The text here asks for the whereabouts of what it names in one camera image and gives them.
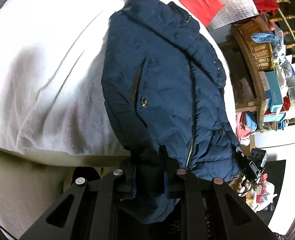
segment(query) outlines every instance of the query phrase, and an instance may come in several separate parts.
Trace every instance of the metal rivet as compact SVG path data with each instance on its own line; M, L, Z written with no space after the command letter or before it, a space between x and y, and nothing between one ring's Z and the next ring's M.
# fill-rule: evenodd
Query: metal rivet
M113 174L114 174L115 176L120 176L120 175L123 174L123 170L117 169L117 170L113 171Z
M215 183L215 184L221 185L221 184L223 184L223 182L224 182L224 181L223 181L221 178L215 178L215 179L214 179L214 183Z
M82 184L84 184L85 181L86 181L85 178L80 177L75 180L75 183L77 185L82 185Z
M141 105L146 107L148 105L148 100L146 98L141 98Z
M185 169L177 169L176 173L179 174L179 175L185 175L186 170Z

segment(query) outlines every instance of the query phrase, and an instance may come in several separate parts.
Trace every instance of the wicker basket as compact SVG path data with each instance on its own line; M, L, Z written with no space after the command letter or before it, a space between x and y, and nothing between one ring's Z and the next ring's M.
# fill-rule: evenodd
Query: wicker basket
M251 39L253 33L261 33L265 31L261 25L256 20L251 20L239 27L239 31L254 57L258 70L272 71L273 52L271 44L269 42L256 43Z

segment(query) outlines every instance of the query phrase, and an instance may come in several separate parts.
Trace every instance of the blue cloth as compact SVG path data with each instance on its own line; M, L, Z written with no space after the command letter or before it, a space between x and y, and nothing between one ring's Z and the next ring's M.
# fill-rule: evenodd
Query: blue cloth
M142 151L150 149L152 156L165 145L169 157L198 178L228 181L239 167L238 140L225 112L226 75L199 31L198 22L173 2L128 0L110 18L105 107L119 141L139 163L148 163ZM142 223L163 221L176 204L164 196L152 199L137 187L140 210L127 211Z
M277 123L277 129L278 130L284 130L284 120L282 122L278 122Z
M271 31L267 31L264 33L254 33L251 36L251 38L256 43L270 42L273 45L277 45L281 43L278 36Z
M295 70L293 67L292 67L292 77L295 77Z
M285 118L285 113L267 115L267 116L264 116L263 122L282 122L284 118Z
M256 131L257 121L256 121L255 113L245 112L245 122L247 127L249 127L254 132Z
M271 31L254 33L251 38L256 43L270 42L273 49L273 59L277 59L279 57L278 53L281 51L282 47L281 41L276 34Z

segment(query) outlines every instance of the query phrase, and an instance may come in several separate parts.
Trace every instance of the puffer jacket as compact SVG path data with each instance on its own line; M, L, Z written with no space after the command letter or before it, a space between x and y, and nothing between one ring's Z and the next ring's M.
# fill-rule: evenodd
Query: puffer jacket
M225 181L239 167L224 104L226 75L200 26L173 2L127 0L110 18L102 87L124 148L165 145L198 178Z

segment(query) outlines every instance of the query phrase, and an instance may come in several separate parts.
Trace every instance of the black device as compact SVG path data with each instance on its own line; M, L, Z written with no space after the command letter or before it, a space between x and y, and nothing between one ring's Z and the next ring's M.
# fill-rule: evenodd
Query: black device
M198 179L181 169L178 161L160 151L167 176L168 198L180 198L180 210L172 218L177 234L168 235L166 227L151 233L152 225L139 225L126 220L119 207L131 201L132 181L136 164L123 162L120 169L102 179L76 182L22 235L20 240L131 240L184 239L235 240L246 237L261 240L276 239L265 223L246 205L221 178L212 181ZM126 234L122 231L130 228Z
M249 157L246 157L243 154L240 147L236 148L236 152L236 158L238 160L241 172L252 185L256 184L262 172L264 171L264 165L267 160L266 151L253 148L249 154Z

